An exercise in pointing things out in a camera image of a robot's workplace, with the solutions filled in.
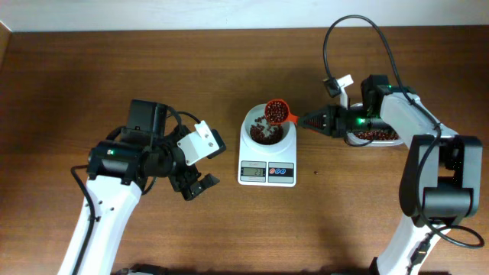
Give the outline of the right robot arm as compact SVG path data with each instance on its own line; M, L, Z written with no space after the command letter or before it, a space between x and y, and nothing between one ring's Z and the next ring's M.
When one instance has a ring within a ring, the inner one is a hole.
M402 218L372 274L417 274L438 241L478 249L484 239L461 225L479 206L482 143L460 135L428 111L408 86L385 75L361 83L362 106L327 105L299 118L300 127L333 138L390 129L408 149L399 188Z

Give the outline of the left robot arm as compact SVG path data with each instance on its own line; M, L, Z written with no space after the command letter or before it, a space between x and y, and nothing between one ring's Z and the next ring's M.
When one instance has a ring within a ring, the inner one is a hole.
M196 163L223 153L225 142L205 121L191 131L181 115L169 105L134 99L127 124L92 148L86 165L71 168L84 200L61 274L111 273L128 220L157 179L167 178L186 201L219 182Z

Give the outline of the orange plastic measuring scoop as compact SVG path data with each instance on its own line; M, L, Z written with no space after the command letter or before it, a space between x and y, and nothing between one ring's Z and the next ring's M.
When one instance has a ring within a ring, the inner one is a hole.
M299 118L291 113L289 105L282 99L270 100L265 106L264 114L270 125L282 125L285 122L298 125Z

